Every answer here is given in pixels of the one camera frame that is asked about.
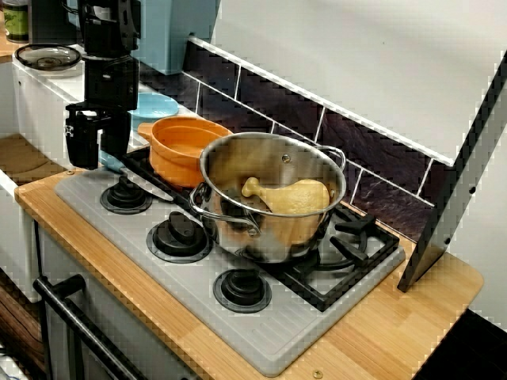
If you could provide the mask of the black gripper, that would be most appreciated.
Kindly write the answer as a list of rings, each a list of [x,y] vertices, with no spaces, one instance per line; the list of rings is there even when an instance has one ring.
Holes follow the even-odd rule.
[[[139,92],[139,62],[132,57],[85,59],[84,101],[66,106],[69,113],[78,111],[128,112],[135,110]],[[112,114],[102,128],[101,150],[110,155],[124,155],[131,132],[129,113]],[[73,166],[98,167],[97,125],[91,116],[69,116],[65,137]]]

